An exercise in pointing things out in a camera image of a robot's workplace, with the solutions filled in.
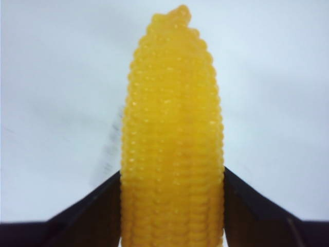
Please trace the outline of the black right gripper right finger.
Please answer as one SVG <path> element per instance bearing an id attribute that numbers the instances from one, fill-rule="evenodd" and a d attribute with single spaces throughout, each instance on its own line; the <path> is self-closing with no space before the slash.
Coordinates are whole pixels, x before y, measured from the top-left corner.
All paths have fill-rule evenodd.
<path id="1" fill-rule="evenodd" d="M 328 222 L 301 220 L 225 169 L 228 246 L 328 246 Z"/>

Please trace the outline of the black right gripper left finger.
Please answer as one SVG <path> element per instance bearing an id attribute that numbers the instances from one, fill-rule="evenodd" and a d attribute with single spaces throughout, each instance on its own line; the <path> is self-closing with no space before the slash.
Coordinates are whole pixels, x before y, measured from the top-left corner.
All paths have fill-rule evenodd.
<path id="1" fill-rule="evenodd" d="M 47 221 L 1 224 L 1 246 L 118 246 L 120 173 Z"/>

